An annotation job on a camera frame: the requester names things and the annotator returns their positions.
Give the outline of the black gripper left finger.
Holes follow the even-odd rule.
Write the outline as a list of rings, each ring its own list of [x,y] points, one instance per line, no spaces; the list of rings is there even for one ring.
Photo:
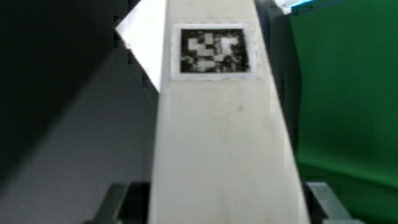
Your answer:
[[[147,224],[149,190],[147,182],[112,184],[85,224]]]

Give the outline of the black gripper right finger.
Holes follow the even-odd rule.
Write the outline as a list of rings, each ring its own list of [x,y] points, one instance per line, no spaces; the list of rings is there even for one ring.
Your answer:
[[[311,224],[366,224],[351,217],[325,182],[304,183],[304,197]]]

